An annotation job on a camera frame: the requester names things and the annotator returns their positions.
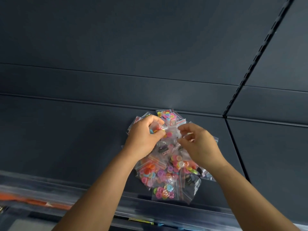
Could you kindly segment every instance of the forearm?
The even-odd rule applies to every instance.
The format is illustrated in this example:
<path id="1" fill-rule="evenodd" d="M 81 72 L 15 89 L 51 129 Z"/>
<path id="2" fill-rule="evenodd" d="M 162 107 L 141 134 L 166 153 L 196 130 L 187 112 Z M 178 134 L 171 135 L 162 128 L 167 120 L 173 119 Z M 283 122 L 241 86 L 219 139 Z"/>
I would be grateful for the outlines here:
<path id="1" fill-rule="evenodd" d="M 126 180 L 136 160 L 122 150 L 53 231 L 109 230 Z"/>
<path id="2" fill-rule="evenodd" d="M 243 230 L 298 230 L 229 163 L 210 173 Z"/>

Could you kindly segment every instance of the hand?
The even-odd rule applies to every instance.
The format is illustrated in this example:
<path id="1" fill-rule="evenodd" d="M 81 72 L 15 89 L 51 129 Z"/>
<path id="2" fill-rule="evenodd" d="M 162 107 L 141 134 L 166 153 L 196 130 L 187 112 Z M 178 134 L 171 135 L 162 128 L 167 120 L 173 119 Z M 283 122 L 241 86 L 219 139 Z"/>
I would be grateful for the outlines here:
<path id="1" fill-rule="evenodd" d="M 178 129 L 182 136 L 185 136 L 178 139 L 179 144 L 199 166 L 211 173 L 212 170 L 227 163 L 215 139 L 207 130 L 193 123 L 183 124 Z"/>
<path id="2" fill-rule="evenodd" d="M 161 118 L 149 115 L 136 122 L 129 131 L 123 150 L 131 152 L 137 161 L 148 155 L 155 147 L 155 144 L 166 134 L 164 130 L 150 134 L 149 125 L 153 121 L 157 121 L 161 125 L 164 124 Z"/>

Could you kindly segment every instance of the left hand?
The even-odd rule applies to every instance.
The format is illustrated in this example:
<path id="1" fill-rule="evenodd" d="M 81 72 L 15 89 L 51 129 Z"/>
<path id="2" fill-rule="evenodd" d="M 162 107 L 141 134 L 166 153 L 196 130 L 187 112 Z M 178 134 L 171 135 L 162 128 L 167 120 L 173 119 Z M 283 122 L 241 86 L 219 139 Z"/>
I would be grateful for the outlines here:
<path id="1" fill-rule="evenodd" d="M 157 121 L 161 125 L 164 124 L 164 121 L 158 116 L 149 115 L 136 122 L 129 131 L 123 150 L 129 151 L 136 161 L 148 155 L 155 144 L 166 134 L 164 130 L 150 134 L 149 126 L 153 121 Z"/>

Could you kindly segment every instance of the dark gray panel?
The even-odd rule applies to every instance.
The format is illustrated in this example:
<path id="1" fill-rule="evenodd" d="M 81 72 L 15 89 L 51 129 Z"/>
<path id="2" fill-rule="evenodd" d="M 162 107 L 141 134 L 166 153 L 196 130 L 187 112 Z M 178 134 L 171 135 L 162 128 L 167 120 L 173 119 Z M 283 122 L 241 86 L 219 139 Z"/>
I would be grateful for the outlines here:
<path id="1" fill-rule="evenodd" d="M 92 184 L 125 143 L 145 110 L 0 96 L 0 170 Z M 222 118 L 184 115 L 219 138 L 225 158 L 243 174 Z M 125 191 L 150 196 L 128 178 Z M 228 207 L 218 184 L 202 180 L 193 205 Z"/>
<path id="2" fill-rule="evenodd" d="M 286 0 L 2 0 L 0 62 L 238 85 Z"/>
<path id="3" fill-rule="evenodd" d="M 251 183 L 289 219 L 308 222 L 308 129 L 228 123 Z"/>
<path id="4" fill-rule="evenodd" d="M 308 91 L 308 0 L 295 0 L 246 85 Z"/>
<path id="5" fill-rule="evenodd" d="M 228 116 L 308 124 L 308 93 L 244 86 Z"/>
<path id="6" fill-rule="evenodd" d="M 223 114 L 237 86 L 0 65 L 0 92 Z"/>

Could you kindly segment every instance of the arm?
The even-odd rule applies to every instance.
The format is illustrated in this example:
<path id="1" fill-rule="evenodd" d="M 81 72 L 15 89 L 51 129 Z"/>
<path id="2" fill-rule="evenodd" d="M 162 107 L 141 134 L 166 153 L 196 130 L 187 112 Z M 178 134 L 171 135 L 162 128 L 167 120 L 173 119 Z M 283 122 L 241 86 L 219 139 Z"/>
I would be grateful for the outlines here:
<path id="1" fill-rule="evenodd" d="M 163 130 L 150 134 L 148 127 L 154 120 L 164 123 L 159 117 L 150 115 L 133 125 L 122 151 L 53 231 L 109 230 L 130 172 L 165 135 Z"/>
<path id="2" fill-rule="evenodd" d="M 243 230 L 299 230 L 225 160 L 208 131 L 192 123 L 179 130 L 179 143 L 213 175 Z"/>

